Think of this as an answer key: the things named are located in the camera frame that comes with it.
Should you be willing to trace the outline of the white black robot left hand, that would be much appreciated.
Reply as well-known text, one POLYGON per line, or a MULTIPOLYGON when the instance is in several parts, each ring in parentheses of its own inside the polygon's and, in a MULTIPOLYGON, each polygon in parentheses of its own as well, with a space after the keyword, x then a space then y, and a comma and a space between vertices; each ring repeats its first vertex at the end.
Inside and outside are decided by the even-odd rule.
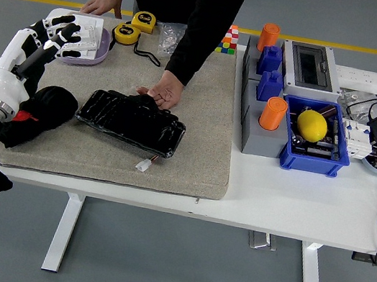
POLYGON ((0 57, 0 101, 17 110, 33 96, 45 65, 66 43, 81 41, 73 15, 41 19, 13 36, 0 57))

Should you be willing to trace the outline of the person's right hand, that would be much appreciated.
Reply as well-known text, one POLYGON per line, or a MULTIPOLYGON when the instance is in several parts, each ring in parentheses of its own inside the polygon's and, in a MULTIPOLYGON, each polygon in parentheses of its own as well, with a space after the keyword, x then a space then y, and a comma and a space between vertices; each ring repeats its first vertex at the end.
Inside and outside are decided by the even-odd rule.
POLYGON ((88 0, 80 9, 83 14, 104 15, 110 11, 114 12, 117 19, 122 18, 123 0, 88 0))

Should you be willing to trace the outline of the person's left hand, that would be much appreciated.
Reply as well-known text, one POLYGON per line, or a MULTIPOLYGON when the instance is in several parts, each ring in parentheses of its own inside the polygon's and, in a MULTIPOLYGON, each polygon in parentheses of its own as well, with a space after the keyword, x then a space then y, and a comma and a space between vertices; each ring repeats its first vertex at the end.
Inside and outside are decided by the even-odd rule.
POLYGON ((138 94, 153 98, 159 109, 172 109, 181 100, 184 86, 169 70, 165 70, 160 80, 151 88, 139 87, 138 94))

